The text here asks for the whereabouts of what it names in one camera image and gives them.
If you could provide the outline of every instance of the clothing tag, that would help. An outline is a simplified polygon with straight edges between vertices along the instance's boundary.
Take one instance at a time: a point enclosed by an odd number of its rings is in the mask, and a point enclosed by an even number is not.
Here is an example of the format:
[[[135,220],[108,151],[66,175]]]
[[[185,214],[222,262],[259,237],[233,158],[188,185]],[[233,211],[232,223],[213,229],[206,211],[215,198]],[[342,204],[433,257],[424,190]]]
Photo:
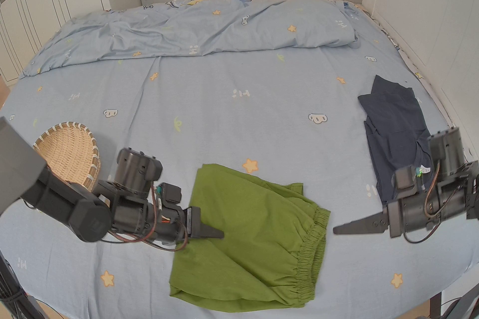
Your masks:
[[[431,168],[430,167],[424,167],[424,165],[421,165],[421,167],[419,168],[419,171],[421,172],[421,174],[426,174],[427,172],[431,171]]]

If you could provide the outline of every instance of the white headboard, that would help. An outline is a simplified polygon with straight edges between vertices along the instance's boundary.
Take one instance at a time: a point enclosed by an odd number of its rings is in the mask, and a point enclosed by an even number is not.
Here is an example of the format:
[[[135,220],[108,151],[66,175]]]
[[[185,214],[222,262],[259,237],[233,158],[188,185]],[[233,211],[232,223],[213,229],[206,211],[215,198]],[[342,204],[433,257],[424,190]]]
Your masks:
[[[363,0],[431,84],[466,155],[479,153],[479,0]]]

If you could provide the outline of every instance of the woven basket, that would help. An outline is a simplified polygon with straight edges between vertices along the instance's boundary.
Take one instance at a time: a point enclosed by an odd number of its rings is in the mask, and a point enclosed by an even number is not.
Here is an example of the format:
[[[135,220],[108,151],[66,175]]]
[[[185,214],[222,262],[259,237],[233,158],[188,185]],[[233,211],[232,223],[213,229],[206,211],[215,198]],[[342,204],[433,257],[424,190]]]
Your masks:
[[[93,133],[85,125],[55,125],[36,140],[33,148],[60,179],[93,190],[100,172],[100,152]]]

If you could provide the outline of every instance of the green shorts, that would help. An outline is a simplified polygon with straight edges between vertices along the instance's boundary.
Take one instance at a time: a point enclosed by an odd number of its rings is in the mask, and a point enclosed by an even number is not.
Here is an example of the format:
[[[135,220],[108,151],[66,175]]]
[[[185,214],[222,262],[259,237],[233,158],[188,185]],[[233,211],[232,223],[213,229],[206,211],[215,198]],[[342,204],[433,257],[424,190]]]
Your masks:
[[[330,212],[303,196],[303,184],[203,165],[190,204],[225,237],[192,239],[175,253],[172,297],[225,312],[303,307],[314,299]]]

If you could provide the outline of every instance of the black folded pants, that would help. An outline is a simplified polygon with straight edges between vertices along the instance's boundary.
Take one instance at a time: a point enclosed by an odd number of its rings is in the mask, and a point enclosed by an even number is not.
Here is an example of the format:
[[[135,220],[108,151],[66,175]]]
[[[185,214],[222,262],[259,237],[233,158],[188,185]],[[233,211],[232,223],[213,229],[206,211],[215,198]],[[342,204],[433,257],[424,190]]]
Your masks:
[[[360,95],[367,113],[364,121],[369,153],[377,179],[377,191],[383,204],[395,198],[394,172],[405,166],[433,168],[429,149],[429,131],[421,107],[411,88],[404,88],[376,76],[371,94]],[[423,175],[428,188],[432,171]]]

